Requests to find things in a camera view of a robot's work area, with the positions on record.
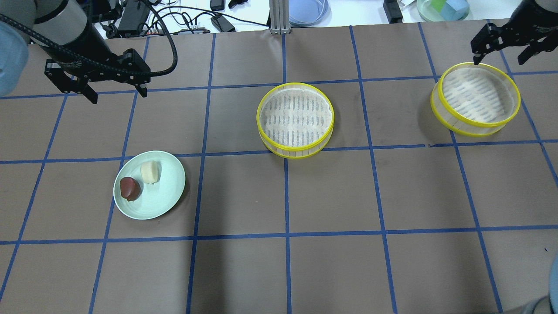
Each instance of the plastic container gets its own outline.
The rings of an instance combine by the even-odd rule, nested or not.
[[[446,6],[445,9],[444,5],[440,7],[439,3],[440,1],[438,0],[417,0],[419,15],[427,22],[460,21],[469,15],[468,7],[465,10],[455,12],[451,10],[451,7]]]
[[[264,145],[283,158],[317,154],[328,143],[335,116],[331,102],[319,89],[286,83],[269,91],[256,114]]]
[[[450,130],[482,137],[503,128],[519,111],[521,96],[499,69],[472,62],[452,66],[430,96],[434,115]]]
[[[293,26],[311,26],[324,18],[328,8],[328,0],[291,0],[288,2],[288,19]]]

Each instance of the grid line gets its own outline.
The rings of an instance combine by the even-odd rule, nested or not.
[[[204,168],[205,168],[205,149],[208,141],[208,124],[209,124],[209,105],[211,101],[211,80],[213,78],[213,61],[215,58],[215,38],[211,41],[211,58],[209,62],[209,79],[208,79],[208,93],[205,104],[205,122],[204,122],[204,139],[201,147],[201,162],[200,162],[200,178],[198,181],[198,197],[196,200],[196,216],[194,218],[194,238],[192,240],[192,252],[190,257],[190,274],[188,278],[188,293],[186,295],[186,314],[190,314],[192,306],[192,291],[194,286],[194,267],[196,264],[196,250],[198,248],[198,230],[200,227],[200,208],[201,208],[201,189],[203,187]]]
[[[434,63],[432,62],[432,57],[430,55],[430,50],[428,48],[428,43],[426,42],[426,37],[424,36],[424,31],[422,30],[422,24],[417,23],[418,31],[420,32],[422,43],[424,44],[424,48],[426,50],[426,56],[428,57],[428,62],[430,63],[430,69],[432,70],[432,74],[436,77],[434,81],[438,83],[438,78],[436,75],[436,69],[434,67]],[[502,303],[500,301],[500,296],[498,294],[498,287],[496,286],[496,281],[494,280],[494,274],[492,273],[492,266],[490,265],[490,259],[488,258],[488,252],[486,245],[484,243],[484,237],[482,233],[482,229],[480,228],[479,218],[477,216],[477,210],[475,208],[475,203],[473,201],[473,195],[471,194],[471,190],[469,188],[469,181],[467,180],[467,174],[465,173],[465,167],[463,166],[463,160],[461,159],[461,153],[459,153],[459,146],[457,145],[457,141],[455,139],[455,134],[453,131],[449,131],[451,135],[451,142],[453,144],[455,150],[455,156],[457,157],[457,161],[459,164],[459,170],[461,171],[461,177],[463,178],[463,184],[465,185],[465,192],[467,193],[467,199],[469,200],[469,206],[471,208],[471,214],[473,215],[473,221],[475,222],[475,229],[477,231],[477,235],[479,237],[480,248],[483,253],[484,263],[486,265],[488,279],[490,280],[490,285],[492,286],[492,293],[494,294],[494,300],[496,302],[496,306],[498,308],[498,312],[503,312],[502,310]]]
[[[388,285],[389,285],[389,295],[391,296],[391,306],[392,306],[392,310],[393,313],[397,314],[397,302],[396,302],[396,298],[395,298],[395,288],[393,286],[393,277],[392,277],[392,272],[391,272],[391,261],[389,259],[389,248],[388,248],[388,242],[387,242],[387,234],[386,234],[386,224],[384,222],[384,218],[383,218],[383,210],[382,210],[382,200],[380,197],[380,188],[379,188],[379,184],[378,184],[378,172],[376,169],[376,160],[374,158],[374,147],[373,147],[373,143],[372,143],[372,135],[370,133],[370,126],[368,123],[368,110],[366,108],[366,99],[364,97],[364,85],[363,85],[363,81],[362,81],[362,72],[360,69],[360,61],[358,59],[358,50],[357,50],[357,43],[355,41],[354,38],[354,32],[353,32],[353,26],[349,26],[349,32],[350,32],[350,38],[351,38],[351,42],[353,44],[353,51],[354,51],[354,58],[355,58],[355,62],[357,63],[357,73],[358,73],[358,83],[359,83],[359,87],[360,87],[360,101],[362,102],[362,111],[364,114],[364,125],[365,125],[365,129],[366,129],[366,136],[368,138],[368,149],[370,151],[370,161],[372,163],[372,175],[374,177],[374,188],[376,191],[376,202],[378,205],[378,217],[379,217],[379,221],[380,221],[380,228],[381,228],[381,234],[382,234],[382,243],[383,243],[383,248],[384,248],[384,257],[386,260],[386,273],[387,273],[387,279],[388,279]]]
[[[487,145],[519,145],[519,144],[538,144],[557,143],[558,139],[551,140],[525,140],[525,141],[495,141],[495,142],[457,142],[457,146],[487,146]],[[428,144],[429,148],[453,147],[453,143]],[[425,148],[425,144],[408,144],[408,145],[378,145],[372,146],[373,150],[380,149],[413,149]],[[369,146],[348,146],[348,147],[325,147],[323,151],[351,151],[351,150],[367,150]],[[236,155],[257,155],[272,154],[269,150],[246,150],[246,151],[222,151],[215,153],[205,153],[205,156],[236,156]],[[201,157],[201,153],[192,154],[173,154],[177,158]],[[124,160],[132,159],[135,155],[124,156]],[[68,158],[68,159],[30,159],[30,160],[0,160],[1,164],[40,164],[40,163],[92,163],[100,161],[116,161],[122,157],[105,157],[105,158]]]
[[[20,233],[17,236],[17,241],[15,242],[15,246],[13,248],[12,257],[9,260],[8,269],[6,270],[6,274],[4,276],[2,286],[0,287],[0,302],[2,301],[2,297],[4,296],[4,291],[6,290],[6,285],[8,283],[9,274],[12,271],[13,263],[16,260],[17,251],[20,247],[20,243],[23,238],[23,232],[25,231],[25,227],[27,226],[27,220],[29,219],[29,214],[31,213],[31,207],[33,207],[33,202],[35,201],[35,195],[37,194],[37,189],[39,187],[39,183],[41,182],[42,173],[45,170],[45,165],[46,165],[45,160],[49,157],[50,148],[52,147],[52,143],[54,142],[54,137],[56,136],[56,130],[58,130],[58,125],[60,123],[60,119],[62,118],[62,113],[64,111],[64,107],[66,106],[67,100],[68,100],[67,97],[64,97],[64,99],[62,100],[62,104],[60,105],[60,110],[58,111],[58,116],[56,117],[56,122],[54,123],[54,127],[52,128],[52,133],[50,135],[49,144],[46,148],[45,157],[43,158],[43,162],[41,163],[41,170],[39,170],[39,174],[37,175],[37,180],[35,181],[35,186],[33,187],[33,192],[31,193],[29,204],[27,205],[27,210],[23,218],[23,223],[21,224]]]
[[[498,231],[522,231],[522,230],[556,230],[558,225],[525,225],[525,226],[492,226],[480,227],[483,232]],[[393,229],[386,230],[389,235],[399,234],[446,234],[456,232],[476,232],[476,227],[466,228],[439,228],[439,229]],[[359,236],[359,235],[381,235],[382,230],[352,230],[352,231],[311,231],[311,232],[289,232],[289,237],[323,237],[323,236]],[[266,239],[284,238],[287,233],[267,234],[231,234],[231,235],[205,235],[197,236],[198,241],[230,240],[230,239]],[[69,243],[123,243],[123,242],[160,242],[160,241],[191,241],[193,236],[164,236],[164,237],[124,237],[124,238],[98,238],[98,239],[48,239],[48,240],[21,240],[20,245],[42,245],[42,244],[69,244]],[[14,245],[17,240],[0,241],[0,245]]]
[[[510,72],[509,74],[512,75],[544,75],[544,74],[558,74],[558,71],[540,71],[540,72]],[[374,82],[374,81],[389,81],[389,80],[416,80],[416,79],[436,79],[440,78],[440,75],[424,75],[418,77],[389,77],[389,78],[363,78],[363,82]],[[358,79],[340,79],[340,80],[312,80],[312,81],[305,81],[303,83],[306,84],[335,84],[335,83],[358,83]],[[246,87],[275,87],[280,85],[280,82],[277,83],[261,83],[261,84],[239,84],[239,85],[216,85],[212,86],[212,89],[223,89],[223,88],[246,88]],[[207,89],[207,86],[194,86],[194,87],[171,87],[171,88],[153,88],[148,89],[149,93],[157,93],[157,92],[171,92],[171,91],[193,91],[193,90],[200,90],[200,89]],[[134,93],[134,89],[129,89],[125,91],[104,91],[104,92],[97,92],[100,95],[104,94],[131,94]],[[82,96],[76,93],[69,93],[69,94],[39,94],[39,95],[19,95],[19,96],[3,96],[0,97],[0,100],[6,99],[26,99],[26,98],[49,98],[49,97],[74,97],[74,96]]]
[[[287,83],[287,41],[285,34],[281,35],[282,59],[283,59],[283,84]],[[292,314],[292,295],[291,295],[291,223],[289,214],[288,200],[288,159],[283,159],[283,172],[285,181],[285,273],[287,283],[287,314]]]
[[[500,56],[502,57],[502,60],[504,61],[504,65],[506,66],[506,71],[508,72],[509,77],[511,77],[512,80],[515,81],[515,79],[513,77],[513,73],[511,71],[511,69],[509,68],[508,60],[506,60],[506,56],[504,55],[504,52],[502,50],[500,50]],[[523,111],[525,112],[525,115],[527,116],[527,119],[529,120],[529,124],[531,125],[531,128],[533,129],[533,132],[535,133],[535,138],[537,139],[536,142],[539,145],[541,145],[542,154],[545,157],[546,164],[549,166],[550,173],[552,174],[552,178],[554,179],[554,183],[558,187],[558,176],[556,175],[556,170],[554,169],[554,166],[553,166],[553,164],[550,160],[549,154],[546,151],[545,144],[541,140],[541,136],[538,133],[537,127],[535,126],[535,122],[533,121],[533,118],[531,117],[531,114],[529,113],[529,110],[527,109],[527,105],[525,105],[525,101],[523,100],[523,98],[521,98],[521,105],[523,107]]]
[[[143,56],[142,59],[145,60],[146,56],[147,56],[147,49],[149,47],[149,38],[146,39],[145,41],[145,47],[143,48]],[[134,92],[134,99],[132,101],[132,108],[130,108],[130,115],[128,117],[128,125],[126,126],[126,135],[124,136],[124,143],[122,144],[122,153],[120,156],[120,165],[118,167],[118,169],[122,169],[122,167],[124,166],[124,158],[126,156],[126,148],[128,147],[128,139],[130,136],[130,130],[132,129],[132,121],[134,118],[134,112],[136,110],[136,103],[137,103],[137,98],[138,98],[138,92],[135,91]],[[101,271],[103,269],[103,261],[104,261],[104,255],[107,249],[107,241],[106,239],[108,239],[108,235],[110,232],[110,224],[112,222],[112,215],[114,212],[114,199],[111,198],[110,200],[110,209],[108,211],[108,217],[107,217],[107,225],[105,227],[105,233],[104,233],[104,237],[103,239],[105,241],[103,241],[103,245],[101,246],[101,253],[99,256],[99,264],[97,265],[97,272],[95,274],[95,282],[93,284],[93,292],[91,293],[91,301],[89,302],[89,314],[93,314],[93,307],[95,306],[95,299],[97,297],[97,289],[99,288],[99,280],[100,280],[100,276],[101,276]]]
[[[292,297],[291,297],[291,227],[289,215],[288,201],[288,160],[283,159],[283,168],[285,172],[285,265],[287,274],[287,314],[292,314]]]

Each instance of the black cable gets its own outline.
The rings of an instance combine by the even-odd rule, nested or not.
[[[157,10],[155,10],[149,0],[140,0],[142,1],[145,5],[147,5],[149,7],[149,9],[151,10],[151,12],[153,12],[153,14],[157,17],[158,20],[161,20],[161,17],[159,16],[159,13],[157,12]],[[161,20],[161,26],[163,28],[163,31],[165,33],[165,35],[167,36],[168,40],[169,40],[169,44],[171,46],[171,50],[172,50],[172,64],[169,68],[162,70],[162,71],[156,71],[156,72],[139,72],[139,71],[129,71],[126,70],[124,68],[116,68],[114,66],[111,65],[107,65],[107,64],[103,64],[100,63],[98,61],[89,59],[87,57],[84,57],[80,54],[77,54],[73,51],[71,51],[70,49],[63,47],[55,42],[53,42],[52,40],[46,38],[45,36],[39,34],[38,32],[30,29],[29,27],[19,23],[18,21],[15,21],[7,16],[5,16],[4,14],[0,13],[0,21],[28,34],[29,36],[33,37],[34,39],[44,43],[45,45],[50,46],[51,48],[55,49],[56,51],[63,53],[67,56],[70,56],[76,60],[79,60],[83,63],[86,63],[88,65],[94,66],[100,70],[104,70],[104,71],[108,71],[108,72],[115,72],[115,73],[120,73],[120,74],[125,74],[125,75],[130,75],[130,76],[148,76],[148,77],[160,77],[163,75],[166,75],[168,73],[171,73],[172,71],[174,71],[174,69],[176,68],[176,64],[178,63],[178,53],[176,52],[176,46],[174,44],[174,41],[171,38],[171,35],[169,33],[169,30],[167,29],[167,26],[165,25],[164,22],[162,22]]]
[[[192,23],[192,17],[191,17],[187,12],[182,12],[182,13],[180,13],[180,14],[181,14],[181,15],[186,14],[186,16],[188,16],[188,20],[190,20],[190,23]]]
[[[174,17],[174,15],[176,15],[176,14],[178,14],[178,15],[180,15],[180,17],[182,17],[182,19],[184,20],[184,23],[180,23],[179,21],[176,20],[176,18]],[[190,25],[189,25],[187,19],[182,15],[182,13],[180,13],[180,12],[169,12],[169,13],[167,13],[167,14],[161,16],[161,19],[163,19],[163,18],[165,18],[165,17],[167,17],[167,16],[169,16],[169,15],[172,16],[172,17],[175,19],[175,22],[176,22],[178,25],[180,25],[180,26],[186,26],[186,27],[188,27],[188,29],[189,29],[190,31],[192,31],[192,29],[190,28]],[[159,21],[155,22],[154,24],[152,24],[151,26],[148,26],[148,27],[149,27],[149,29],[155,27],[155,29],[159,30],[159,28],[157,27],[157,25],[159,25]]]
[[[161,11],[163,11],[163,10],[165,10],[165,9],[173,9],[173,8],[192,9],[192,10],[198,10],[198,11],[216,13],[216,12],[213,12],[213,11],[211,11],[211,10],[200,9],[200,8],[194,8],[194,7],[185,7],[185,6],[169,6],[169,7],[164,7],[164,8],[162,8],[162,9],[157,10],[157,13],[160,13]],[[268,27],[268,26],[265,25],[265,24],[261,24],[261,23],[254,22],[254,21],[243,20],[243,19],[241,19],[241,18],[234,17],[234,16],[232,16],[232,15],[228,15],[228,14],[224,14],[224,13],[218,13],[218,14],[220,14],[220,15],[222,15],[222,16],[227,16],[227,17],[233,18],[233,19],[235,19],[235,20],[237,20],[237,21],[240,21],[240,22],[251,23],[251,24],[255,24],[255,25],[260,25],[260,26]]]
[[[200,17],[202,15],[205,15],[205,14],[207,14],[209,16],[212,16],[212,17],[215,16],[215,13],[213,13],[213,12],[202,12],[202,13],[200,13],[200,14],[198,14],[194,17],[194,24],[197,25],[198,24],[198,17]]]
[[[145,32],[148,32],[151,28],[149,27],[149,25],[147,23],[141,23],[138,25],[138,28],[136,29],[136,31],[138,32],[138,34],[141,34],[143,32],[143,25],[147,26],[147,29],[145,30]]]

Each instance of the plate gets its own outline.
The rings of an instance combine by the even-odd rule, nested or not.
[[[156,161],[159,167],[159,181],[144,183],[141,178],[141,164]],[[120,194],[120,180],[134,178],[141,187],[141,194],[135,201],[128,202]],[[180,161],[173,155],[160,150],[147,151],[130,159],[114,180],[113,197],[118,209],[126,216],[146,220],[163,215],[179,200],[186,185],[186,173]]]

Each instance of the metal frame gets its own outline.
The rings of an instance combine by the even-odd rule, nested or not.
[[[290,34],[291,22],[288,20],[288,0],[270,0],[271,34]]]

